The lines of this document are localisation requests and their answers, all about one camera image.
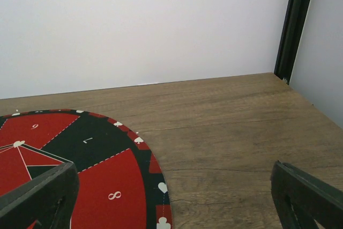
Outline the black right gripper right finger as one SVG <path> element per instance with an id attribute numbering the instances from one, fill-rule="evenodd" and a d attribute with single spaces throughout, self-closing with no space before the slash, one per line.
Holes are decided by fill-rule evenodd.
<path id="1" fill-rule="evenodd" d="M 289 164 L 276 161 L 271 195 L 283 228 L 342 228 L 342 191 Z"/>

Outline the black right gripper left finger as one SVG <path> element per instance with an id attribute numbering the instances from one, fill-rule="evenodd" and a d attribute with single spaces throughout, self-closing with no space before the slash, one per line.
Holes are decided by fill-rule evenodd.
<path id="1" fill-rule="evenodd" d="M 79 185 L 72 162 L 22 184 L 1 196 L 1 228 L 70 228 Z"/>

